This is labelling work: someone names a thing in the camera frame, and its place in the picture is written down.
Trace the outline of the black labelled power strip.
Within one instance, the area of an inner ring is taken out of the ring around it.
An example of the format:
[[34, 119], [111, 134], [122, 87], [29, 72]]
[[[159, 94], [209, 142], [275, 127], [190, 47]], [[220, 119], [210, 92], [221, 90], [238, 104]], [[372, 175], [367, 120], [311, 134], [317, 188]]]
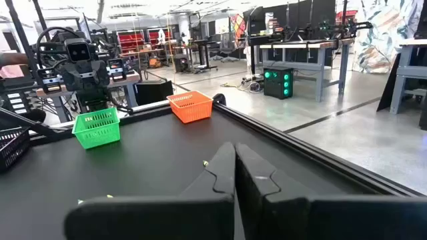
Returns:
[[33, 104], [28, 91], [18, 90], [0, 93], [2, 107], [16, 114], [30, 113]]

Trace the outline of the red storage shelf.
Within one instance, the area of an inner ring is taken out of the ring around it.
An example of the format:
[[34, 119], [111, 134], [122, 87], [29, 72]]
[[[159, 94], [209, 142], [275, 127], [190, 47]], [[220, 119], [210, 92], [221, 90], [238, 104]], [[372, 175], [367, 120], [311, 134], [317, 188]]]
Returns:
[[145, 43], [141, 31], [121, 31], [117, 33], [117, 40], [122, 53], [138, 52]]
[[149, 43], [152, 47], [160, 46], [169, 40], [173, 40], [172, 32], [165, 27], [148, 29], [147, 35], [149, 38]]

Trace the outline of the black box under desk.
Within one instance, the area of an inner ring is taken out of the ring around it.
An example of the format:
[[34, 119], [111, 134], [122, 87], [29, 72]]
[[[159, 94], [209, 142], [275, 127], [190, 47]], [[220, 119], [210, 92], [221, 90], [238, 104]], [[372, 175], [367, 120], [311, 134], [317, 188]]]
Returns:
[[135, 98], [138, 105], [164, 101], [170, 95], [173, 95], [171, 81], [145, 81], [135, 84]]

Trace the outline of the person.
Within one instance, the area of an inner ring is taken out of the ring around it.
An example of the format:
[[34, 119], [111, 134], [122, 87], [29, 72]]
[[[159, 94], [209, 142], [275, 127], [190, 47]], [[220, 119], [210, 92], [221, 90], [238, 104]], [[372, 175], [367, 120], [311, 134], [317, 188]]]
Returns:
[[22, 65], [28, 65], [28, 58], [24, 53], [0, 52], [0, 78], [23, 77]]

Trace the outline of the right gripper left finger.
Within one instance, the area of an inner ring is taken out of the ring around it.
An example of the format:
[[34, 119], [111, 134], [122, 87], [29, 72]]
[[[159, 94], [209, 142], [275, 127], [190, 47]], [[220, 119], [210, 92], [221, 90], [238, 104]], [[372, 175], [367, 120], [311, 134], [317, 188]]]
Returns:
[[179, 195], [98, 197], [70, 210], [66, 240], [234, 240], [236, 150], [225, 142]]

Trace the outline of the orange plastic basket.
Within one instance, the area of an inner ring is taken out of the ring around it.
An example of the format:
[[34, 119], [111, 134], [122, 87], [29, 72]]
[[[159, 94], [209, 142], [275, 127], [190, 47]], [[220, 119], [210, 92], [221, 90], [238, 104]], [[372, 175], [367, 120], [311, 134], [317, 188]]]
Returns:
[[172, 112], [183, 122], [211, 117], [213, 99], [199, 91], [167, 96]]

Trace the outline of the black leaning board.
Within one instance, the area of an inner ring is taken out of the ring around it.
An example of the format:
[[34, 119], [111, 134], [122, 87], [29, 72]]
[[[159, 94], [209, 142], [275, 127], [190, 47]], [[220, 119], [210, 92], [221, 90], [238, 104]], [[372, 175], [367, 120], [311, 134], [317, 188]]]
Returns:
[[382, 94], [380, 102], [378, 104], [378, 108], [376, 110], [377, 112], [382, 111], [384, 109], [387, 109], [391, 106], [392, 96], [393, 96], [393, 92], [394, 92], [394, 86], [395, 86], [395, 82], [396, 82], [396, 74], [397, 74], [397, 70], [398, 70], [398, 66], [399, 66], [399, 62], [400, 62], [400, 57], [401, 57], [401, 54], [398, 53], [396, 55], [395, 60], [394, 60], [394, 64], [392, 66], [392, 69], [391, 69], [390, 74], [388, 76], [388, 80], [386, 82], [383, 94]]

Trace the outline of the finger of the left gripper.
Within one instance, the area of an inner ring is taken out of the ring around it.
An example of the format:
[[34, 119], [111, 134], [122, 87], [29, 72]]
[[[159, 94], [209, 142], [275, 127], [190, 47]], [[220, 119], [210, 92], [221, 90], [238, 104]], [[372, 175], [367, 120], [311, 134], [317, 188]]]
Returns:
[[63, 83], [68, 91], [84, 90], [81, 74], [85, 73], [84, 64], [67, 63], [62, 66]]
[[85, 90], [97, 89], [109, 85], [109, 73], [104, 61], [90, 61], [85, 63], [85, 73], [90, 74], [85, 78]]

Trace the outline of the black standing desk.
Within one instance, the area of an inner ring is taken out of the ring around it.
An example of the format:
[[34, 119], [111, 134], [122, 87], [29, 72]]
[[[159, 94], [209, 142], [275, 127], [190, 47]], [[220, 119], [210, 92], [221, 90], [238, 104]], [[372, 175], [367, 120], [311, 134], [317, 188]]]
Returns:
[[194, 45], [197, 46], [197, 50], [199, 53], [199, 65], [194, 67], [195, 73], [201, 73], [206, 70], [215, 69], [218, 67], [209, 64], [209, 53], [208, 53], [208, 45], [213, 43], [213, 41], [204, 40], [196, 40], [193, 42]]

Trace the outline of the computer tower with green lights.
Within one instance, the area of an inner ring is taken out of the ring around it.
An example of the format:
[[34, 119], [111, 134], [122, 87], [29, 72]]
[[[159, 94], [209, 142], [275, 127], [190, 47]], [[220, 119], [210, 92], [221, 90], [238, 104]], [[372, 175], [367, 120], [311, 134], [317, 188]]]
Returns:
[[264, 95], [287, 99], [294, 92], [294, 70], [292, 68], [264, 68]]

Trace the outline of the leaf patterned tarp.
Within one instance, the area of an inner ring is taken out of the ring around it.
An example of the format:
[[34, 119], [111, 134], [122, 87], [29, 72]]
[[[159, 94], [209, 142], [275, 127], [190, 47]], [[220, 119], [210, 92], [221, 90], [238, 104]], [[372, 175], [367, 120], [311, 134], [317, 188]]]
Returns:
[[358, 30], [352, 69], [361, 73], [389, 73], [401, 42], [418, 28], [424, 0], [349, 0], [358, 8], [356, 20], [371, 29]]

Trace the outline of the grey-legged wooden workbench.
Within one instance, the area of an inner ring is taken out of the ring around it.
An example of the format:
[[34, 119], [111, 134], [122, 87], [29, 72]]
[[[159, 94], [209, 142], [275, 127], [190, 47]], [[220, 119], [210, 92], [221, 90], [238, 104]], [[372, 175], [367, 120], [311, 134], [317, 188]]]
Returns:
[[427, 80], [427, 67], [425, 66], [411, 66], [410, 59], [412, 50], [415, 47], [427, 47], [427, 39], [404, 39], [400, 46], [402, 47], [400, 53], [400, 60], [396, 71], [396, 81], [390, 104], [390, 112], [398, 114], [405, 94], [405, 83], [407, 78], [411, 79], [424, 79]]
[[[340, 40], [304, 40], [304, 41], [289, 41], [286, 43], [270, 43], [260, 45], [262, 50], [262, 63], [264, 67], [271, 65], [272, 67], [277, 65], [278, 67], [292, 68], [298, 72], [308, 71], [313, 73], [313, 77], [308, 75], [304, 76], [303, 79], [310, 79], [316, 83], [315, 88], [315, 99], [317, 102], [321, 102], [323, 98], [324, 89], [333, 85], [338, 86], [338, 95], [343, 95], [346, 86], [346, 75], [348, 68], [348, 56], [350, 52], [350, 45], [354, 43], [354, 38], [340, 39]], [[325, 73], [325, 58], [327, 49], [339, 49], [341, 48], [341, 61], [340, 61], [340, 74], [338, 80], [327, 80], [324, 77]], [[280, 61], [270, 61], [268, 59], [268, 50], [281, 49], [282, 59]], [[286, 51], [289, 49], [310, 50], [314, 49], [318, 51], [317, 60], [315, 63], [303, 63], [298, 61], [288, 61], [286, 59]]]

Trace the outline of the background robot arms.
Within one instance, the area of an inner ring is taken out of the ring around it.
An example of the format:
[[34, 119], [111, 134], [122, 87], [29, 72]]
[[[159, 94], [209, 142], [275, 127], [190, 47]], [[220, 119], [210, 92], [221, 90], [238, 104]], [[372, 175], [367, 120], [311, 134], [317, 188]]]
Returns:
[[351, 39], [356, 37], [358, 30], [371, 29], [373, 25], [369, 21], [357, 23], [348, 19], [344, 24], [332, 25], [328, 21], [319, 22], [318, 26], [308, 23], [305, 27], [298, 27], [291, 30], [285, 26], [281, 31], [275, 31], [272, 34], [254, 35], [249, 37], [250, 45], [278, 45], [280, 43], [314, 43]]

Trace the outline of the green plastic basket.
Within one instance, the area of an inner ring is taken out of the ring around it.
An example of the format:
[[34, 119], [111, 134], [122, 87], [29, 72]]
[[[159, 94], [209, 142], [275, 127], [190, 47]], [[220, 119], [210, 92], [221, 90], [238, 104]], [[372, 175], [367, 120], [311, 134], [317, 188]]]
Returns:
[[76, 117], [72, 133], [84, 149], [91, 149], [121, 139], [117, 109], [108, 108]]

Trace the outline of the black plastic basket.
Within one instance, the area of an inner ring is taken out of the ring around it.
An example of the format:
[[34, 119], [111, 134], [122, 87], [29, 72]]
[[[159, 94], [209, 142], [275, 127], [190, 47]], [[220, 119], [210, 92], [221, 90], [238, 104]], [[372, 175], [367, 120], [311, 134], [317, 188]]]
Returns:
[[28, 127], [0, 130], [0, 173], [8, 171], [30, 148]]

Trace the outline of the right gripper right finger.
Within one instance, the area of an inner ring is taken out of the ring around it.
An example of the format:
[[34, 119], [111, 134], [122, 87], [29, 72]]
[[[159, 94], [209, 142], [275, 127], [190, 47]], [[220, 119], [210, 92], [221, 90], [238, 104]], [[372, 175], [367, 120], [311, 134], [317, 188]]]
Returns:
[[363, 194], [277, 169], [236, 145], [246, 240], [427, 240], [427, 197]]

